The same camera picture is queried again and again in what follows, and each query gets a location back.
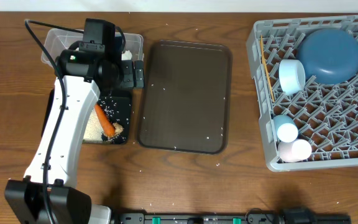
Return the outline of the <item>orange carrot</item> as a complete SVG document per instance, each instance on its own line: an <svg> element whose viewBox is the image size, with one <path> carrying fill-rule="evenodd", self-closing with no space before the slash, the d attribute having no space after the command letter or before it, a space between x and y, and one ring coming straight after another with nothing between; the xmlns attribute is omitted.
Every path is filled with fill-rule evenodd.
<svg viewBox="0 0 358 224"><path fill-rule="evenodd" d="M108 120L108 117L104 113L102 107L100 107L98 104L95 104L94 110L103 129L104 135L108 138L113 138L116 133L115 127Z"/></svg>

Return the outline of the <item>small light blue bowl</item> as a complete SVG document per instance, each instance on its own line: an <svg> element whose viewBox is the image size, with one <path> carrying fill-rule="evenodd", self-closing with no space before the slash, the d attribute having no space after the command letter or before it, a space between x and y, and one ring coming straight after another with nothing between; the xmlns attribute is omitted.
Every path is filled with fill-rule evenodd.
<svg viewBox="0 0 358 224"><path fill-rule="evenodd" d="M305 69L299 60L283 59L278 76L281 89L286 95L298 93L305 87Z"/></svg>

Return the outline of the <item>light blue plastic cup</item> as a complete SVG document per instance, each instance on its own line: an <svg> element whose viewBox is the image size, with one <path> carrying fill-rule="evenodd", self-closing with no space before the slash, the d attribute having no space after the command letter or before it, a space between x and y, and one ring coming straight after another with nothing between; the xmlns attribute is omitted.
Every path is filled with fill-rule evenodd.
<svg viewBox="0 0 358 224"><path fill-rule="evenodd" d="M292 142L298 137L298 128L291 117L278 115L273 118L275 132L279 140Z"/></svg>

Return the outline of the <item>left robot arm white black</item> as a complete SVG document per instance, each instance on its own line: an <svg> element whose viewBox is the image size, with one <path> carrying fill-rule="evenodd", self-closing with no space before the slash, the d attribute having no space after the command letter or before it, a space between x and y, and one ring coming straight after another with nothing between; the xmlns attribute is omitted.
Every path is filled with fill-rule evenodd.
<svg viewBox="0 0 358 224"><path fill-rule="evenodd" d="M109 207L76 189L78 160L100 94L141 88L141 61L123 60L126 37L115 24L88 18L83 38L50 57L55 71L51 107L37 152L22 180L4 196L21 223L113 223Z"/></svg>

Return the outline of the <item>pink plastic cup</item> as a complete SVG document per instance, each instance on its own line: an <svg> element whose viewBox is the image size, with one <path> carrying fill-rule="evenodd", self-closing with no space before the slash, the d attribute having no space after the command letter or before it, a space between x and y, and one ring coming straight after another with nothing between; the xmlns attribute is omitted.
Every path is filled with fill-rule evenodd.
<svg viewBox="0 0 358 224"><path fill-rule="evenodd" d="M296 139L292 142L281 142L278 145L278 155L284 162L299 162L310 157L311 144L304 139Z"/></svg>

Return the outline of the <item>wooden chopstick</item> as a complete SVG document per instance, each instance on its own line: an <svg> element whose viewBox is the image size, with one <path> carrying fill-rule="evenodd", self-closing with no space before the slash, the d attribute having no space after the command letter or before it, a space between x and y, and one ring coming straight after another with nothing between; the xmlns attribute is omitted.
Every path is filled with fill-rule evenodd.
<svg viewBox="0 0 358 224"><path fill-rule="evenodd" d="M265 76L267 79L267 85L268 85L268 89L270 92L270 97L272 99L272 102L275 103L275 97L273 94L273 88L272 88L272 84L270 82L270 75L269 75L269 71L267 68L267 63L266 63L266 59L264 57L264 40L263 40L263 36L262 34L260 35L260 40L259 40L259 44L260 44L260 50L261 50L261 61L262 61L262 65L264 66L264 70L265 70Z"/></svg>

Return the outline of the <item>pile of white rice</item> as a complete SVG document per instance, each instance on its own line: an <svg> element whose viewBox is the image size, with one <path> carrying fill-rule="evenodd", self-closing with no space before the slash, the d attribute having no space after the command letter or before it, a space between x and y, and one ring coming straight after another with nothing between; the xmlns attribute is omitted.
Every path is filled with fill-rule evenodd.
<svg viewBox="0 0 358 224"><path fill-rule="evenodd" d="M92 110L89 116L83 136L83 142L91 144L103 144L109 142L108 138L104 135L103 128L100 125L95 110Z"/></svg>

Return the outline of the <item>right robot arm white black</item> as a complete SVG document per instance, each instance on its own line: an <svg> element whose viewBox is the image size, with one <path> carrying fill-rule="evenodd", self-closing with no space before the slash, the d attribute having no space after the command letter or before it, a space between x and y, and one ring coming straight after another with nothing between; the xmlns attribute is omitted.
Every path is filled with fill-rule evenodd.
<svg viewBox="0 0 358 224"><path fill-rule="evenodd" d="M314 213L308 208L291 208L282 210L286 224L315 224Z"/></svg>

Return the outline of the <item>brown food scrap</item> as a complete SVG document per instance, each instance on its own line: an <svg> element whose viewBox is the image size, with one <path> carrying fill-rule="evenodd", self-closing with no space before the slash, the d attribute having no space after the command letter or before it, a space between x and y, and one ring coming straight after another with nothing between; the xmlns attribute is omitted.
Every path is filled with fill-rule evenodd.
<svg viewBox="0 0 358 224"><path fill-rule="evenodd" d="M121 134L123 132L123 130L124 130L124 128L119 123L113 123L112 126L114 128L114 135L115 136Z"/></svg>

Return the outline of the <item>large dark blue plate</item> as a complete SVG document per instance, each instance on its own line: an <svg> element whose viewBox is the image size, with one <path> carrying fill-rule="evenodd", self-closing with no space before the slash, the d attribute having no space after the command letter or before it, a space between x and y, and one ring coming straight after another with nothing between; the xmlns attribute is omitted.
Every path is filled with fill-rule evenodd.
<svg viewBox="0 0 358 224"><path fill-rule="evenodd" d="M302 41L296 55L306 78L315 82L335 85L348 81L358 72L358 42L339 29L321 29Z"/></svg>

